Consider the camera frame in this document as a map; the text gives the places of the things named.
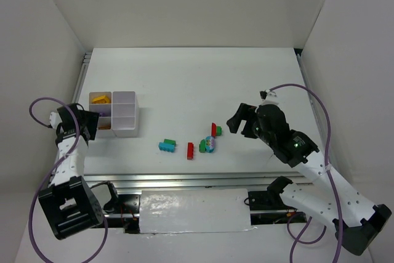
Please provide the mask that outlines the yellow rectangular lego brick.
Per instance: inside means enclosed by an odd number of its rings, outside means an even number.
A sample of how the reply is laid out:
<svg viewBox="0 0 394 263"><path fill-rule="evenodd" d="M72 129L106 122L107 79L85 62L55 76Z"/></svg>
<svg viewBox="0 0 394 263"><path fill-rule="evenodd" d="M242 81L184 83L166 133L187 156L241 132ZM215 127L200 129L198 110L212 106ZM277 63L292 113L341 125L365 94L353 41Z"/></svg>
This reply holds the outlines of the yellow rectangular lego brick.
<svg viewBox="0 0 394 263"><path fill-rule="evenodd" d="M111 99L107 95L100 95L100 96L94 97L91 100L91 104L109 104L109 103L111 103Z"/></svg>

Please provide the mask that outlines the small green lego brick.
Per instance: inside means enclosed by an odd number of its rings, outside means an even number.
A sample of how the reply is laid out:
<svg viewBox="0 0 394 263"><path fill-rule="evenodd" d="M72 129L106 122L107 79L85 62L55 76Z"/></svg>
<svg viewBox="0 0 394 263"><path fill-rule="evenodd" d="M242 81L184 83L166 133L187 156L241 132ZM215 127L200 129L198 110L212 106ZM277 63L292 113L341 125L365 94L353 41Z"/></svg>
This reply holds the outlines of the small green lego brick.
<svg viewBox="0 0 394 263"><path fill-rule="evenodd" d="M215 135L216 136L222 135L222 127L221 126L216 126Z"/></svg>

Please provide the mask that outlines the red curved lego brick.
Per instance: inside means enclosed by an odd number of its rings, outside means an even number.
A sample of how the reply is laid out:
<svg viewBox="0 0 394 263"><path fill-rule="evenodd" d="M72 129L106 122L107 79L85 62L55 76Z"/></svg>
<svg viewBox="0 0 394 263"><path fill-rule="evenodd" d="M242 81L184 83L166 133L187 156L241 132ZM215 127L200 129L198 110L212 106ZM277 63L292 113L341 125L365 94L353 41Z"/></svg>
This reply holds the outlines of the red curved lego brick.
<svg viewBox="0 0 394 263"><path fill-rule="evenodd" d="M215 123L212 123L211 124L211 136L216 137L216 133L217 133L217 126Z"/></svg>

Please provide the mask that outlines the blue frog-print lego brick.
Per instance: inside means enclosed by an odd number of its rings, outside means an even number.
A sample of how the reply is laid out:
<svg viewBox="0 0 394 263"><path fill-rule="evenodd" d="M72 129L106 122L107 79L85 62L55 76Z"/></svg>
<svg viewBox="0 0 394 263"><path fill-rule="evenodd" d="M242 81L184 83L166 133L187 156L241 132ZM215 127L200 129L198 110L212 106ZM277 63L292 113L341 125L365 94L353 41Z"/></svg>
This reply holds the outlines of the blue frog-print lego brick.
<svg viewBox="0 0 394 263"><path fill-rule="evenodd" d="M215 150L215 138L213 136L205 138L204 148L206 153L212 153Z"/></svg>

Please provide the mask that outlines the green curved lego brick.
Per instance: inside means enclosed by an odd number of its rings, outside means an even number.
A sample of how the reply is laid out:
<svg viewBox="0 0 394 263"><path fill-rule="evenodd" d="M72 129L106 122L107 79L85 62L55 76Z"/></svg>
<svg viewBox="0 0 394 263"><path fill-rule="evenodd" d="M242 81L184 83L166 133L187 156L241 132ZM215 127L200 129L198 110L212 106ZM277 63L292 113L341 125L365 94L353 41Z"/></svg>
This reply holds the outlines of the green curved lego brick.
<svg viewBox="0 0 394 263"><path fill-rule="evenodd" d="M206 153L206 140L205 139L203 139L203 140L201 140L200 141L200 143L199 143L199 152L200 153Z"/></svg>

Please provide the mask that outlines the red rectangular lego brick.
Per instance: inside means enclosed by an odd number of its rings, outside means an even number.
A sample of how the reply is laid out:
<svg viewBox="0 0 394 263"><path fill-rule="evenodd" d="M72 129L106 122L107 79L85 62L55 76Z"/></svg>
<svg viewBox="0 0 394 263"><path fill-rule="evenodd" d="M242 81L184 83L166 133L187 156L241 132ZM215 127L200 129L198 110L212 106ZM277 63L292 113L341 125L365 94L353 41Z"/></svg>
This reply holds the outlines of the red rectangular lego brick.
<svg viewBox="0 0 394 263"><path fill-rule="evenodd" d="M187 143L187 160L193 160L195 154L195 146L193 142Z"/></svg>

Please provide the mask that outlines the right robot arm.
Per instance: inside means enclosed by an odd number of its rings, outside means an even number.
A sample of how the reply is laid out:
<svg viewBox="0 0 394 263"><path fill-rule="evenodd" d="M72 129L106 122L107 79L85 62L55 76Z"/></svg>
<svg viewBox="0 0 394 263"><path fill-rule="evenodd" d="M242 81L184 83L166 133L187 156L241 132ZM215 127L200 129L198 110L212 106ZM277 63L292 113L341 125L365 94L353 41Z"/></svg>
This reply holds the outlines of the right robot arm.
<svg viewBox="0 0 394 263"><path fill-rule="evenodd" d="M335 233L348 252L360 256L386 225L391 210L374 204L352 187L333 167L324 165L324 155L306 134L289 127L285 114L272 104L258 107L241 103L227 121L231 133L266 143L282 163L306 177L315 187L330 194L324 201L303 191L287 177L278 177L267 188L275 203L296 208Z"/></svg>

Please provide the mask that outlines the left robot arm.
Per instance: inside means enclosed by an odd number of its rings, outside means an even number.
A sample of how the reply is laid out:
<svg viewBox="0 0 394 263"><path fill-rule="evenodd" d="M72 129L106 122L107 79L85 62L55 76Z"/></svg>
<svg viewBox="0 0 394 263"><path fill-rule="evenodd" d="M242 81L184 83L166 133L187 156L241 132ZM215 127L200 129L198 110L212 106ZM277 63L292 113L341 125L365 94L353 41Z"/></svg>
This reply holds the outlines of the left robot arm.
<svg viewBox="0 0 394 263"><path fill-rule="evenodd" d="M38 200L58 240L103 224L103 209L84 180L84 162L98 121L98 113L86 111L78 103L59 107L50 117L62 161Z"/></svg>

